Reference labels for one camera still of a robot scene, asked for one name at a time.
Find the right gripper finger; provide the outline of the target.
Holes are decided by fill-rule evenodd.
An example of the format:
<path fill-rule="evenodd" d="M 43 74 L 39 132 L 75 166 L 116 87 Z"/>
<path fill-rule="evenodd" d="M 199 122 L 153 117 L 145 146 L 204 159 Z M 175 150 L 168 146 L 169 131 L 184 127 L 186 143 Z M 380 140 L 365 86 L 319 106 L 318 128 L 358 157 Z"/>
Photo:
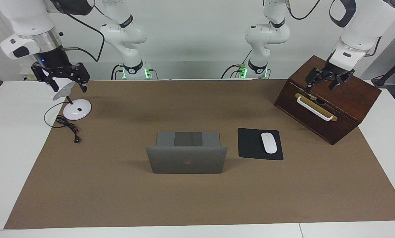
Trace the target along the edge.
<path fill-rule="evenodd" d="M 83 63 L 71 65 L 70 79 L 79 84 L 83 93 L 87 92 L 87 83 L 90 80 L 90 74 Z"/>
<path fill-rule="evenodd" d="M 54 92 L 58 92 L 59 86 L 53 78 L 54 74 L 47 72 L 39 63 L 33 63 L 31 70 L 38 82 L 44 82 L 48 86 L 51 86 Z"/>

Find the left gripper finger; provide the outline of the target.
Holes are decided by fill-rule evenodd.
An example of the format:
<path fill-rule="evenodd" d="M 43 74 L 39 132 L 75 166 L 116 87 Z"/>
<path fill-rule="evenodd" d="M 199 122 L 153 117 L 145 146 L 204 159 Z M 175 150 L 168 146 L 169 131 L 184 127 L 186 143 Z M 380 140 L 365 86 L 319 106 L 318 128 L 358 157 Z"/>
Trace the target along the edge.
<path fill-rule="evenodd" d="M 331 72 L 332 83 L 329 85 L 329 90 L 332 91 L 340 84 L 345 83 L 347 80 L 349 80 L 353 76 L 354 72 L 355 72 L 355 70 L 351 70 L 351 71 L 344 73 L 344 74 L 337 74 L 337 73 Z"/>
<path fill-rule="evenodd" d="M 323 70 L 315 67 L 305 77 L 305 82 L 307 84 L 305 90 L 307 92 L 310 92 L 316 84 L 321 83 L 323 81 L 324 81 Z"/>

